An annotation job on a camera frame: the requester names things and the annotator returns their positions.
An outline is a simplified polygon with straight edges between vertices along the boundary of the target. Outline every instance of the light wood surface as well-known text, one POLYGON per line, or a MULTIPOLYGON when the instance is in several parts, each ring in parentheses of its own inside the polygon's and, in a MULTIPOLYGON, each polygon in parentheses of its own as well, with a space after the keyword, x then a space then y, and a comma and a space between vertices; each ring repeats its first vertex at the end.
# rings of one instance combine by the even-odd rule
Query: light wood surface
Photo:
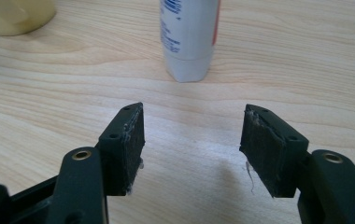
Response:
POLYGON ((15 194, 94 146, 143 102, 146 146, 134 194, 111 223, 299 223, 297 196, 272 199, 238 151, 246 104, 273 110, 355 163, 355 0, 222 0, 206 78, 165 71, 159 1, 59 0, 27 35, 0 36, 0 183, 15 194))

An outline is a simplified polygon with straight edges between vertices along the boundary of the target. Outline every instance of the white bottle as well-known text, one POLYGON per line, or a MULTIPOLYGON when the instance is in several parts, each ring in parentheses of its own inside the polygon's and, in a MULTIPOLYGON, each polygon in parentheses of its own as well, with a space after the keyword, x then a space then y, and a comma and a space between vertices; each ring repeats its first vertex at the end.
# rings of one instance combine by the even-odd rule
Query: white bottle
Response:
POLYGON ((160 0, 160 9, 168 72, 178 82, 202 80, 212 61, 220 0, 160 0))

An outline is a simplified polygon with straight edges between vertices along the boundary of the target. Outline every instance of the yellow container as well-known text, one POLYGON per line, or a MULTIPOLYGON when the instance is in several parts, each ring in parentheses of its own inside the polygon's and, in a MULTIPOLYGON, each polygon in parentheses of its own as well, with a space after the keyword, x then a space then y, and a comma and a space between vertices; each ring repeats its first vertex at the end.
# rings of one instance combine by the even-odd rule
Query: yellow container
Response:
POLYGON ((31 32, 54 15, 52 0, 0 0, 0 35, 31 32))

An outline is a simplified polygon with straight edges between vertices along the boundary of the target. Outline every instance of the wooden table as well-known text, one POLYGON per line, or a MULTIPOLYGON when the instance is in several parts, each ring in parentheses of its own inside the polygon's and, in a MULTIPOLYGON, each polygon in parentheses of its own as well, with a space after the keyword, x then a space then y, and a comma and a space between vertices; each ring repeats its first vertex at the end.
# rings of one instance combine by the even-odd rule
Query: wooden table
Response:
POLYGON ((143 102, 134 194, 111 223, 299 223, 297 196, 272 199, 238 151, 246 104, 273 110, 355 162, 355 0, 222 0, 206 78, 165 71, 159 1, 58 0, 55 18, 0 36, 0 183, 15 194, 94 146, 120 108, 143 102))

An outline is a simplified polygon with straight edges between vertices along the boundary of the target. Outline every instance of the white cap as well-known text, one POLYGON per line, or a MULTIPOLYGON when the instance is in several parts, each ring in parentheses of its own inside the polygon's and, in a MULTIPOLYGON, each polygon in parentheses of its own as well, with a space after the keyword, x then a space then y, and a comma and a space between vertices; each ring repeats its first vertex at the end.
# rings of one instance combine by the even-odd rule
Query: white cap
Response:
POLYGON ((196 60, 180 60, 168 52, 163 53, 166 69, 169 74, 178 82, 195 82, 201 81, 207 73, 210 62, 212 61, 213 50, 205 58, 196 60))

